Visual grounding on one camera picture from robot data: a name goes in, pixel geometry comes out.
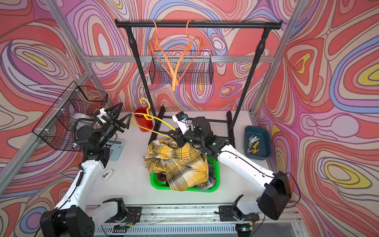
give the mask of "swirling pattern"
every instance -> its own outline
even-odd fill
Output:
[[[47,10],[39,0],[0,2],[0,172],[84,71]],[[34,235],[41,214],[70,186],[73,178],[64,174],[77,173],[76,157],[44,143],[37,148],[0,198],[0,236]]]
[[[213,0],[58,0],[83,51],[89,55],[132,55],[115,18],[133,21],[279,21],[265,55],[273,55],[294,1],[220,4]],[[318,1],[306,5],[282,55],[276,76],[255,115],[272,134],[276,170],[289,171],[298,210],[311,236],[378,236],[378,3]],[[51,102],[82,73],[73,50],[42,0],[0,2],[0,169],[29,138]],[[253,55],[260,30],[189,29],[213,55]],[[141,55],[154,28],[135,28]],[[165,50],[182,50],[185,31],[159,29]],[[145,77],[149,64],[144,63]],[[235,109],[249,63],[217,63],[212,85],[149,85],[155,107],[168,110]],[[251,106],[267,64],[259,64],[243,104]],[[109,93],[125,110],[141,105],[145,91],[134,63],[93,63]],[[51,210],[77,173],[80,154],[41,144],[0,199],[0,237],[32,235],[35,221]]]
[[[311,236],[379,236],[379,4],[306,6],[254,111]]]
[[[84,52],[89,55],[132,55],[128,46],[128,37],[122,28],[116,28],[114,19],[134,21],[183,21],[183,16],[191,20],[232,22],[232,21],[280,21],[283,27],[272,31],[266,42],[264,55],[273,55],[279,39],[283,34],[292,7],[289,2],[260,1],[252,3],[246,0],[237,0],[217,4],[213,1],[186,1],[186,0],[161,0],[149,1],[145,4],[135,4],[130,1],[99,1],[85,0],[80,3],[64,2],[61,7],[70,23],[78,42]],[[148,41],[154,39],[154,28],[133,28],[134,36],[138,43],[140,55],[149,55]],[[203,39],[204,49],[212,51],[213,55],[254,55],[256,45],[260,40],[262,30],[252,29],[220,29],[202,28],[188,29],[191,38],[199,36]],[[173,31],[170,28],[160,28],[160,45],[164,50],[183,50],[187,45],[185,29]],[[197,50],[197,42],[193,44],[193,50]],[[230,66],[227,63],[214,65],[213,85],[184,86],[186,91],[177,89],[174,93],[163,85],[150,85],[149,89],[154,99],[155,107],[167,105],[167,110],[216,110],[235,109],[242,90],[233,91],[233,96],[219,96],[218,91],[225,83],[240,78],[241,84],[246,79],[250,63]],[[94,66],[98,77],[105,83],[107,92],[111,94],[111,100],[127,101],[126,110],[133,110],[139,106],[138,97],[143,95],[141,82],[138,80],[138,69],[128,63],[96,63]],[[262,78],[264,70],[257,70],[255,78]],[[249,94],[256,92],[258,80],[253,82]],[[246,98],[242,109],[249,109],[254,95]]]

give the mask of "ventilation grill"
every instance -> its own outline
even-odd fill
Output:
[[[113,230],[103,226],[108,235],[151,235],[151,234],[236,234],[235,224],[151,224],[135,225],[128,230]],[[104,235],[99,227],[95,235]]]

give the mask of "table surface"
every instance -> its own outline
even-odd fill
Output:
[[[177,112],[166,112],[175,115]],[[205,116],[207,119],[226,119],[226,111],[191,111],[189,117]],[[172,119],[164,119],[172,126]],[[227,136],[226,123],[211,122],[213,133]],[[246,126],[251,126],[248,111],[241,111],[234,127],[236,149],[243,154],[243,133]],[[161,130],[169,127],[161,125]],[[143,162],[147,153],[150,132],[141,132],[137,126],[130,125],[124,133],[117,132],[118,139],[124,141],[124,147],[118,161],[109,161],[105,170],[113,169],[114,174],[107,181],[99,177],[89,196],[87,205],[98,205],[110,198],[123,198],[126,205],[145,204],[201,204],[233,202],[240,194],[254,196],[256,189],[232,168],[220,163],[220,186],[212,193],[194,191],[158,190],[150,184],[150,177]],[[254,160],[258,165],[267,168],[265,160]]]

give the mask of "clothes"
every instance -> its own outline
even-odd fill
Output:
[[[155,140],[144,157],[149,174],[166,172],[171,190],[208,186],[208,161],[201,151],[185,144],[178,148],[173,139]]]
[[[204,187],[195,185],[195,186],[193,186],[193,188],[198,188],[201,191],[206,191],[210,188],[213,188],[215,185],[216,185],[215,168],[213,167],[212,164],[208,163],[208,182],[207,182],[207,185]]]
[[[166,173],[164,172],[161,172],[157,175],[157,179],[159,181],[167,181],[167,178],[166,178]],[[201,191],[206,191],[210,188],[213,188],[214,186],[216,185],[216,175],[215,175],[215,168],[213,167],[212,164],[208,163],[208,182],[207,182],[207,186],[198,186],[198,185],[195,185],[193,186],[192,188],[197,188],[197,189],[200,189]]]

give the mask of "dark blue tray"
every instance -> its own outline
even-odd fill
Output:
[[[249,138],[251,136],[257,136],[259,138],[259,144],[257,146],[257,150],[259,151],[255,154],[248,153],[247,149],[249,148]],[[255,160],[266,160],[268,157],[271,156],[271,144],[270,144],[270,136],[268,134],[268,131],[261,127],[256,126],[247,126],[245,128],[245,134],[244,134],[244,154],[247,158],[255,159]]]

